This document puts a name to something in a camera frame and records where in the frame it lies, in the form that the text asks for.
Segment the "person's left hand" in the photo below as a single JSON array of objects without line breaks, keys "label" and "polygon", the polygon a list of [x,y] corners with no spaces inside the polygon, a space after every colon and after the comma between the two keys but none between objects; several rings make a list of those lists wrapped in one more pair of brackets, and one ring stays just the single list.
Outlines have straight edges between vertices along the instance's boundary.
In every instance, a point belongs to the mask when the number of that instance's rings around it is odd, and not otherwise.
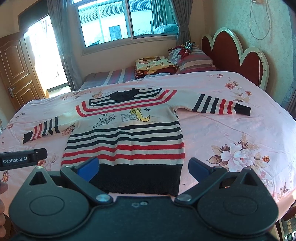
[{"label": "person's left hand", "polygon": [[[0,194],[3,194],[8,189],[8,185],[6,183],[1,182]],[[2,200],[0,200],[0,237],[3,238],[6,235],[6,229],[4,224],[6,222],[6,218],[4,216],[5,206]]]}]

